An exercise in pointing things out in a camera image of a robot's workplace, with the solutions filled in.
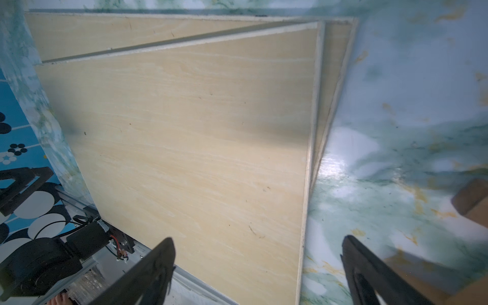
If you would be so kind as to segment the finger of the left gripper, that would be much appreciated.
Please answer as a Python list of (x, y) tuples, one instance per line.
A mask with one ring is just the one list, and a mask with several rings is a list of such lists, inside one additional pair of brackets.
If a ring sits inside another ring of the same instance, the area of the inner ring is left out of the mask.
[(17, 168), (1, 171), (1, 181), (10, 180), (10, 184), (1, 188), (1, 214), (8, 216), (49, 178), (53, 176), (50, 167)]

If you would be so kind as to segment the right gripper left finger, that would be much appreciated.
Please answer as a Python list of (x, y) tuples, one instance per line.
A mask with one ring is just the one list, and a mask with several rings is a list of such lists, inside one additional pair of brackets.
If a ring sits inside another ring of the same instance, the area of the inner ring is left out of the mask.
[(92, 304), (163, 304), (174, 273), (176, 251), (168, 237)]

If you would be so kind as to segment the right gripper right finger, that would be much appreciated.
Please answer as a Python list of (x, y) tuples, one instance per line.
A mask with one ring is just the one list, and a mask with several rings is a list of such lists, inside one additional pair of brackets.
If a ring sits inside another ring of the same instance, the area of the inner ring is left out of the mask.
[(341, 260), (354, 304), (432, 304), (413, 286), (387, 266), (356, 237), (342, 243)]

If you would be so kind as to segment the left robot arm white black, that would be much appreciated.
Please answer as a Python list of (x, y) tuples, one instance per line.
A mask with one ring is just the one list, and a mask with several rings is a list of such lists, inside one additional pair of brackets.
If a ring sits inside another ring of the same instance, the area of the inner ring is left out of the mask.
[[(1, 215), (8, 216), (53, 176), (48, 167), (1, 171)], [(57, 282), (81, 271), (82, 262), (105, 247), (110, 231), (95, 217), (76, 217), (79, 227), (54, 237), (36, 234), (1, 259), (1, 301), (40, 297)]]

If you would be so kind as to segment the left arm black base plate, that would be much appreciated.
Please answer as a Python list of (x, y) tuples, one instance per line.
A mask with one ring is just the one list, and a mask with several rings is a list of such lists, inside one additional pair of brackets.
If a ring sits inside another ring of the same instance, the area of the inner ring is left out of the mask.
[(97, 222), (104, 229), (109, 241), (113, 242), (117, 258), (119, 260), (128, 260), (128, 255), (135, 252), (135, 240), (115, 226), (105, 222), (98, 210), (93, 206), (85, 207), (82, 211), (88, 217), (89, 222)]

